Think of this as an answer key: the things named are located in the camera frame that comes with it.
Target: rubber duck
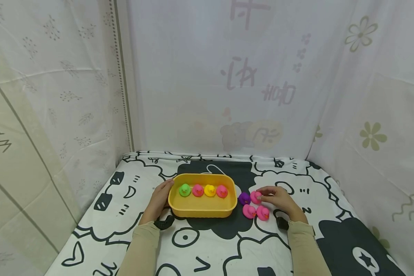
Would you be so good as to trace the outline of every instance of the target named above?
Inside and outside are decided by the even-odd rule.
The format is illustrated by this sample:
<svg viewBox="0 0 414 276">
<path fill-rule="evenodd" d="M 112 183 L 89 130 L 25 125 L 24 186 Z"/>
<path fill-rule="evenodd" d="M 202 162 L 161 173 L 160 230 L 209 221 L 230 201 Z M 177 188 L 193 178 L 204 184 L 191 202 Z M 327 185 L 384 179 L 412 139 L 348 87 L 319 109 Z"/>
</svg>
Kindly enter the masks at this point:
<svg viewBox="0 0 414 276">
<path fill-rule="evenodd" d="M 252 220 L 256 216 L 256 209 L 251 205 L 245 204 L 244 207 L 242 207 L 242 213 L 246 218 Z"/>
<path fill-rule="evenodd" d="M 214 197 L 215 196 L 215 186 L 213 185 L 206 185 L 206 187 L 204 188 L 204 194 L 206 194 L 208 197 Z"/>
<path fill-rule="evenodd" d="M 241 203 L 243 206 L 245 204 L 250 204 L 251 199 L 250 199 L 250 195 L 247 194 L 246 192 L 242 192 L 239 197 L 237 198 L 237 200 L 239 201 L 239 203 Z"/>
<path fill-rule="evenodd" d="M 187 197 L 190 194 L 191 191 L 192 191 L 192 188 L 190 188 L 189 184 L 187 184 L 187 183 L 184 183 L 180 187 L 180 195 L 182 197 Z"/>
<path fill-rule="evenodd" d="M 201 185 L 196 184 L 193 186 L 192 192 L 195 197 L 201 197 L 204 194 L 204 188 Z"/>
<path fill-rule="evenodd" d="M 216 194 L 218 197 L 225 198 L 228 195 L 228 190 L 224 185 L 219 185 L 218 188 L 216 188 Z"/>
<path fill-rule="evenodd" d="M 270 217 L 270 210 L 267 207 L 260 205 L 256 209 L 256 215 L 260 220 L 266 221 Z"/>
<path fill-rule="evenodd" d="M 251 201 L 254 203 L 254 204 L 261 204 L 261 202 L 262 201 L 260 201 L 259 199 L 258 199 L 258 197 L 260 197 L 262 194 L 260 193 L 260 192 L 257 192 L 257 191 L 253 191 L 253 192 L 251 192 L 251 194 L 250 194 L 250 199 L 251 199 Z"/>
</svg>

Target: person's left hand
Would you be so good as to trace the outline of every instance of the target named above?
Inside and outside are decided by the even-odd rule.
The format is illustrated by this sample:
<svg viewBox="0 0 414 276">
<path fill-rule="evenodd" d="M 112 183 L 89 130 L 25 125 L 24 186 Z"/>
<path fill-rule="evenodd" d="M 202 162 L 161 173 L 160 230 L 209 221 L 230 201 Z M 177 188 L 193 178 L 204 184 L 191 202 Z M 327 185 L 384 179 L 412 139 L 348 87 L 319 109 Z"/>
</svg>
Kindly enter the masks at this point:
<svg viewBox="0 0 414 276">
<path fill-rule="evenodd" d="M 170 178 L 155 188 L 151 200 L 149 201 L 149 205 L 144 210 L 138 225 L 148 223 L 149 221 L 155 221 L 161 215 L 164 205 L 167 203 L 170 188 L 172 188 L 173 184 L 173 178 Z"/>
</svg>

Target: purple rubber duck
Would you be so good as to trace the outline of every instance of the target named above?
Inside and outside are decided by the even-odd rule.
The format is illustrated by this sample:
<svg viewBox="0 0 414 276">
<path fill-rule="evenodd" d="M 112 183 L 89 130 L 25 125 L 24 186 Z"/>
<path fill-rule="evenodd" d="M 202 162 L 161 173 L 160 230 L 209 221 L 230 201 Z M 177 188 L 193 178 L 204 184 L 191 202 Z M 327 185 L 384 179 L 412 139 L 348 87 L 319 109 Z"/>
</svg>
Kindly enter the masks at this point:
<svg viewBox="0 0 414 276">
<path fill-rule="evenodd" d="M 250 195 L 248 193 L 246 193 L 246 192 L 243 192 L 242 194 L 240 194 L 239 197 L 237 198 L 237 200 L 242 205 L 250 204 L 251 203 Z"/>
</svg>

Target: hand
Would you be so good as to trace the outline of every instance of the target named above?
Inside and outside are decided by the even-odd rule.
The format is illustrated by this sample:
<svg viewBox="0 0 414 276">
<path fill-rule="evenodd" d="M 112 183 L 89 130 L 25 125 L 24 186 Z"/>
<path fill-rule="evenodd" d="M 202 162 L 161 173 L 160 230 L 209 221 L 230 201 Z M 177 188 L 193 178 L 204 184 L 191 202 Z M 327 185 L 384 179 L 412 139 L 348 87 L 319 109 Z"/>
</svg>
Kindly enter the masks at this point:
<svg viewBox="0 0 414 276">
<path fill-rule="evenodd" d="M 170 188 L 172 188 L 173 184 L 173 178 L 170 178 L 155 188 L 151 200 L 144 210 L 143 216 L 141 216 L 140 223 L 138 225 L 157 220 L 163 212 L 164 205 L 167 203 Z"/>
<path fill-rule="evenodd" d="M 257 191 L 263 194 L 258 197 L 259 200 L 271 203 L 286 212 L 291 221 L 302 221 L 303 223 L 308 223 L 307 217 L 302 209 L 296 204 L 284 188 L 265 186 L 257 189 Z"/>
</svg>

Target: mattress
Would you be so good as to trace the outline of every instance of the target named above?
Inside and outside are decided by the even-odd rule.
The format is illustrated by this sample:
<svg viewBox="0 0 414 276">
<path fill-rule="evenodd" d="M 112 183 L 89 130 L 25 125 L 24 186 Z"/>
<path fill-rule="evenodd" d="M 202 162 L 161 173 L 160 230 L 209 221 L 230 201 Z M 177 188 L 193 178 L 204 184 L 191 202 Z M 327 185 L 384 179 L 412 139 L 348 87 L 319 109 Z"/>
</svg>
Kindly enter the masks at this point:
<svg viewBox="0 0 414 276">
<path fill-rule="evenodd" d="M 312 162 L 150 151 L 123 156 L 46 275 L 116 275 L 154 188 L 183 173 L 226 174 L 237 194 L 268 185 L 285 188 L 314 227 L 333 276 L 404 275 L 357 218 L 337 182 Z M 293 275 L 282 229 L 288 217 L 266 206 L 268 221 L 245 218 L 239 204 L 227 218 L 175 217 L 161 231 L 156 275 Z M 171 214 L 164 209 L 160 219 Z"/>
</svg>

